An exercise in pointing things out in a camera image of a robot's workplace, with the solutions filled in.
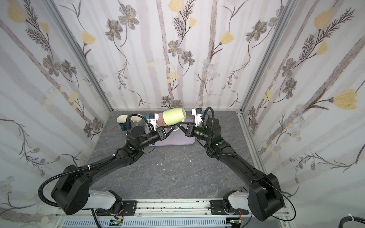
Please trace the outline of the light green ceramic mug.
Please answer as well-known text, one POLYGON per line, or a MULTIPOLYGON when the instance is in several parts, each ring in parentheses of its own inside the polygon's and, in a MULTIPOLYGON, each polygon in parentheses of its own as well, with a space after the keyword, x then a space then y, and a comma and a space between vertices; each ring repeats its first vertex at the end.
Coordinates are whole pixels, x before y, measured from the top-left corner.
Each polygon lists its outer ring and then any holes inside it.
POLYGON ((183 108, 173 108, 163 112, 163 121, 166 126, 182 123, 186 119, 186 111, 183 108))

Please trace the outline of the dark green ceramic mug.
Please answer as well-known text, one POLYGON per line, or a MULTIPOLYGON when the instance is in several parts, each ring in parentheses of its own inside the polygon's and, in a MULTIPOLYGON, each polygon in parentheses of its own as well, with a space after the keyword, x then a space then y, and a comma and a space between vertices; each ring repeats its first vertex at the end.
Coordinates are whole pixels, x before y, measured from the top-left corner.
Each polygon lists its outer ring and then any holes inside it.
POLYGON ((119 124, 122 131, 127 131, 127 118, 128 115, 122 114, 117 117, 117 123, 119 124))

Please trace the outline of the grey ceramic mug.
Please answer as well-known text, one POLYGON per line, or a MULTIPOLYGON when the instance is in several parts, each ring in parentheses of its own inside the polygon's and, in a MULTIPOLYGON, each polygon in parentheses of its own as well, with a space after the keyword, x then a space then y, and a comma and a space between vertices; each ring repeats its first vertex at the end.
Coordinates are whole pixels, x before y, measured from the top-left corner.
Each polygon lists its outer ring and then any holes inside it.
POLYGON ((137 127, 137 126, 141 126, 141 127, 145 127, 145 122, 142 119, 142 116, 140 114, 135 114, 133 115, 131 118, 131 128, 137 127))

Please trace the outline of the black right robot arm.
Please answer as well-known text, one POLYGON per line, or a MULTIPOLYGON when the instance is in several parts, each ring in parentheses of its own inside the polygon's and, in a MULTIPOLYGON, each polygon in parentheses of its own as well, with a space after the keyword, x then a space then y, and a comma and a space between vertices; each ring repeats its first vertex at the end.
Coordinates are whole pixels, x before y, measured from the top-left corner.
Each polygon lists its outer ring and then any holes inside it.
POLYGON ((178 123, 187 137, 205 141, 204 148, 209 157, 226 164, 248 187, 248 208, 260 221, 265 221, 285 206, 277 177, 265 174, 249 164, 235 152, 221 135, 218 119, 209 118, 204 126, 194 123, 178 123))

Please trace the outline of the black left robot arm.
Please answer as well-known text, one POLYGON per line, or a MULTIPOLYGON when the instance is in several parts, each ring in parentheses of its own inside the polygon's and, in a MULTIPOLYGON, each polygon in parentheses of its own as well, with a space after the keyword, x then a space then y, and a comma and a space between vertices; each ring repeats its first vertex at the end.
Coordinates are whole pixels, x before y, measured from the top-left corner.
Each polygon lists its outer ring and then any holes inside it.
POLYGON ((144 154, 144 148, 165 140, 175 127, 159 127, 146 133, 141 126, 129 131, 126 144, 116 149, 112 156, 81 167, 68 166, 51 192, 52 199, 67 215, 80 210, 111 209, 118 196, 111 191, 92 191, 90 187, 112 172, 135 163, 144 154))

